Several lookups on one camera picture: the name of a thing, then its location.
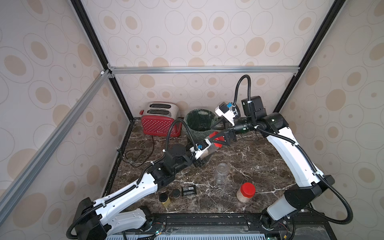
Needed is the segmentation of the red-lid oatmeal jar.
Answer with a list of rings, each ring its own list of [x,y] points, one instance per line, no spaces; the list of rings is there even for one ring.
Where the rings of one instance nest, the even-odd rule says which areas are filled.
[[[237,191],[237,199],[241,203],[249,202],[256,193],[256,188],[252,183],[244,183]]]
[[[215,140],[225,142],[225,138],[223,136],[217,137]],[[207,156],[213,154],[216,150],[220,149],[222,146],[222,144],[211,142],[211,145],[205,149],[204,153],[201,155],[201,158],[206,158]]]

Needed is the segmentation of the clear oatmeal jar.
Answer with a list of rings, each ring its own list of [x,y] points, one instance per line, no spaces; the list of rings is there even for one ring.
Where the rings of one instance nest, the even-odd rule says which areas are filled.
[[[226,163],[219,163],[215,170],[215,181],[218,185],[227,182],[229,166]]]

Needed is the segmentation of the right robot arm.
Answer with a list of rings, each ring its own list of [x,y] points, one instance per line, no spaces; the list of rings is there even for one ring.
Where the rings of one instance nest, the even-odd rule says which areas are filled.
[[[250,117],[235,119],[232,111],[223,113],[216,109],[219,121],[225,128],[215,135],[224,137],[225,144],[233,141],[237,134],[249,131],[260,132],[278,151],[296,183],[284,192],[284,195],[263,210],[261,222],[270,230],[284,217],[290,217],[306,209],[321,218],[338,225],[347,225],[353,220],[353,210],[347,200],[333,187],[335,182],[331,175],[325,175],[315,166],[307,153],[295,139],[287,121],[279,113],[258,118],[255,122]],[[326,190],[330,190],[346,208],[347,216],[343,220],[332,219],[310,208],[308,205]]]

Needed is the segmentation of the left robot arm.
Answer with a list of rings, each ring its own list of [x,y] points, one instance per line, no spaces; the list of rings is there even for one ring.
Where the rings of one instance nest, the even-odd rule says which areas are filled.
[[[201,167],[210,159],[207,152],[165,151],[162,158],[143,170],[140,177],[124,188],[95,201],[82,200],[66,237],[70,240],[105,240],[110,235],[131,229],[150,228],[153,217],[147,207],[131,212],[124,210],[142,198],[169,185],[176,174],[194,165]]]

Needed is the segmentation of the small black box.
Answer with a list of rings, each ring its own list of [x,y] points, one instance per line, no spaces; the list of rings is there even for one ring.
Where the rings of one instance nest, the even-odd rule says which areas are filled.
[[[188,186],[188,187],[182,187],[182,196],[194,196],[197,195],[197,187],[195,185]]]

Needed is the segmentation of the yellow spice jar black lid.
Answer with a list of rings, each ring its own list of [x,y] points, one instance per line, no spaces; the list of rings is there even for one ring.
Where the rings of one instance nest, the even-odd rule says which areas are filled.
[[[163,204],[165,208],[167,208],[171,203],[171,200],[167,193],[161,193],[159,195],[159,201]]]

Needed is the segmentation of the red toaster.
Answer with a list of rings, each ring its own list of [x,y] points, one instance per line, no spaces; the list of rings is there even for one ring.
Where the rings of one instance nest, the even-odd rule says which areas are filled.
[[[145,135],[166,137],[171,124],[181,114],[179,107],[175,104],[150,102],[140,111],[140,116]]]

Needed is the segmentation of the horizontal aluminium rail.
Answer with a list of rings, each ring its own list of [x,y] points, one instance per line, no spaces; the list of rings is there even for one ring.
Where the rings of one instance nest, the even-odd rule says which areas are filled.
[[[111,76],[119,74],[254,74],[254,73],[293,73],[299,66],[211,66],[211,67],[110,67],[103,70]]]

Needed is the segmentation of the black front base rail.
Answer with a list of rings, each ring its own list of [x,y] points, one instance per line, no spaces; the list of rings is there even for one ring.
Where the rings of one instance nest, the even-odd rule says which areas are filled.
[[[283,218],[271,230],[261,214],[118,214],[102,227],[91,226],[81,240],[335,240],[330,224],[311,213]]]

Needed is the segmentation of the right black frame post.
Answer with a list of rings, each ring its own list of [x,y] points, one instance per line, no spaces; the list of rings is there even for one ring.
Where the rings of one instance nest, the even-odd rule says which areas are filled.
[[[334,23],[335,19],[337,18],[338,14],[340,13],[341,9],[343,8],[346,2],[346,0],[336,0],[331,5],[330,10],[328,11],[324,20],[321,22],[314,39],[312,40],[311,44],[309,45],[307,51],[304,54],[303,59],[299,64],[298,72],[295,73],[289,81],[288,86],[286,87],[285,91],[283,92],[283,95],[281,96],[275,109],[273,110],[274,113],[279,113],[282,110],[283,106],[286,104],[288,98],[290,97],[294,88],[298,84],[301,76],[303,75],[311,59],[315,55],[316,51],[318,50],[319,46],[321,45],[322,41],[324,40],[325,36],[327,35],[332,24]]]

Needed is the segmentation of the black frame post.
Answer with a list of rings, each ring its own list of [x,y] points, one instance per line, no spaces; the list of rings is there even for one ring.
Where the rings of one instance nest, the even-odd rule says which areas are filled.
[[[301,76],[303,75],[311,59],[315,55],[316,51],[318,50],[319,46],[321,45],[322,41],[324,40],[325,36],[327,35],[332,24],[334,23],[335,19],[337,18],[338,14],[340,13],[341,9],[343,8],[346,2],[346,0],[336,0],[331,5],[330,10],[328,11],[324,20],[321,22],[314,39],[312,40],[311,44],[309,45],[307,51],[304,54],[303,59],[299,64],[298,72],[295,73],[289,81],[288,86],[286,87],[285,91],[283,92],[283,95],[281,96],[275,109],[273,110],[274,113],[279,113],[282,110],[283,106],[286,104],[288,98],[290,97],[294,88],[298,84]]]
[[[99,62],[101,63],[102,67],[104,70],[112,70],[110,68],[110,65],[109,65],[109,61],[106,57],[106,54],[103,50],[103,47],[99,41],[99,38],[93,28],[93,25],[88,17],[88,14],[86,13],[86,9],[82,3],[82,1],[80,0],[71,0],[71,4],[72,6],[74,7],[74,10],[87,34],[87,37],[88,39],[90,40],[90,43],[97,55],[97,58],[99,60]],[[128,120],[130,122],[134,121],[134,117],[133,117],[133,114],[127,104],[127,101],[123,95],[123,91],[122,89],[120,88],[120,85],[116,79],[116,77],[111,74],[111,77],[109,77],[109,81],[113,87],[113,90],[115,92],[115,94],[117,95],[117,98],[126,114],[126,116],[128,117]]]

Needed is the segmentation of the left diagonal aluminium rail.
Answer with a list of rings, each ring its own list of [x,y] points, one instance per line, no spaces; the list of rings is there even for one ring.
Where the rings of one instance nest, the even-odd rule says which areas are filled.
[[[28,164],[12,182],[9,189],[1,198],[1,224],[9,217],[22,196],[31,186],[68,132],[72,129],[86,107],[90,104],[101,86],[109,79],[110,75],[110,70],[104,70],[99,74],[73,108],[70,109],[59,126],[52,132],[42,147],[33,155]]]

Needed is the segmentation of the left black frame post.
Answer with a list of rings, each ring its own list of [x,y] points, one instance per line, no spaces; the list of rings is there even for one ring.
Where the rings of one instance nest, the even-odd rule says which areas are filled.
[[[88,39],[90,40],[90,43],[97,55],[97,58],[99,60],[99,62],[101,63],[102,67],[104,70],[112,70],[110,68],[110,65],[109,65],[109,61],[106,57],[106,54],[103,50],[103,47],[99,41],[99,38],[93,28],[93,25],[88,17],[88,14],[86,13],[86,9],[82,3],[82,1],[80,0],[71,0],[71,4],[72,6],[74,7],[74,10],[87,34],[87,37]],[[128,120],[130,122],[134,121],[134,117],[133,117],[133,114],[127,104],[127,101],[123,95],[123,91],[122,89],[120,88],[120,85],[116,79],[116,77],[111,74],[111,77],[109,77],[109,81],[113,87],[113,90],[115,92],[115,94],[117,95],[117,98],[126,114],[126,116],[128,117]]]

